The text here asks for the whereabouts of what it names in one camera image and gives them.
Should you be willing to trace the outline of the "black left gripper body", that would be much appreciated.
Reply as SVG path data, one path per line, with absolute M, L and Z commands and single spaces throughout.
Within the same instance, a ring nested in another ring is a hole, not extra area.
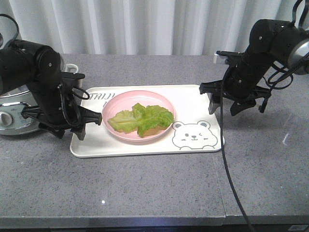
M 84 74 L 60 72 L 42 81 L 34 80 L 27 84 L 37 100 L 38 106 L 26 107 L 24 118 L 31 117 L 39 122 L 39 129 L 62 138 L 66 130 L 82 125 L 81 115 L 73 89 L 81 90 L 78 81 Z

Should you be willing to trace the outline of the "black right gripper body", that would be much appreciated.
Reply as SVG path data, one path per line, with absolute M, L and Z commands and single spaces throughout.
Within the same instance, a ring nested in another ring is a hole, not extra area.
M 241 103 L 267 95 L 267 89 L 257 84 L 271 67 L 272 56 L 249 50 L 244 53 L 217 51 L 216 54 L 226 58 L 229 64 L 221 80 L 221 97 Z

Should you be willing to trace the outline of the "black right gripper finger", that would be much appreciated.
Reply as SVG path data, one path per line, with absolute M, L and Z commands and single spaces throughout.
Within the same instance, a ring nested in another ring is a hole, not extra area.
M 256 100 L 250 100 L 241 103 L 235 101 L 230 108 L 230 113 L 232 116 L 235 116 L 238 113 L 255 106 L 256 106 Z
M 214 81 L 201 83 L 199 86 L 200 94 L 208 94 L 209 96 L 209 114 L 212 115 L 216 109 L 222 106 L 221 98 L 222 81 Z

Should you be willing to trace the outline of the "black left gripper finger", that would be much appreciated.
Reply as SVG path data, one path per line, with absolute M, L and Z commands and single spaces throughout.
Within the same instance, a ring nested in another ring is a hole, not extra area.
M 97 125 L 101 125 L 102 122 L 102 114 L 98 112 L 91 111 L 84 107 L 78 106 L 80 115 L 81 115 L 81 123 L 95 123 Z
M 85 138 L 85 124 L 72 127 L 70 130 L 72 133 L 74 133 L 80 141 L 83 141 Z

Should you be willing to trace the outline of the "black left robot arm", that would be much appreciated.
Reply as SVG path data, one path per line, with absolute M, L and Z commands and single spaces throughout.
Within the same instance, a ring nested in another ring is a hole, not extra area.
M 85 75 L 63 72 L 60 65 L 61 56 L 51 47 L 16 40 L 0 51 L 0 93 L 26 85 L 37 104 L 24 107 L 23 118 L 37 121 L 39 129 L 59 139 L 70 130 L 83 140 L 86 124 L 100 125 L 102 115 L 75 101 L 73 89 Z

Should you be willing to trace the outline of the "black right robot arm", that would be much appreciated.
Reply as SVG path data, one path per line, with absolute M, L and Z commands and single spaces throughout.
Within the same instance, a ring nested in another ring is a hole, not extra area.
M 274 62 L 283 67 L 276 68 L 283 75 L 279 81 L 293 74 L 309 72 L 309 32 L 296 28 L 291 22 L 281 20 L 258 20 L 249 37 L 249 46 L 243 53 L 216 51 L 214 62 L 225 62 L 229 67 L 222 80 L 201 83 L 201 94 L 210 94 L 209 114 L 222 104 L 222 98 L 233 100 L 231 115 L 252 108 L 256 99 L 264 101 L 259 111 L 265 111 L 271 92 L 277 89 L 278 81 L 267 80 L 269 88 L 258 86 L 259 81 Z

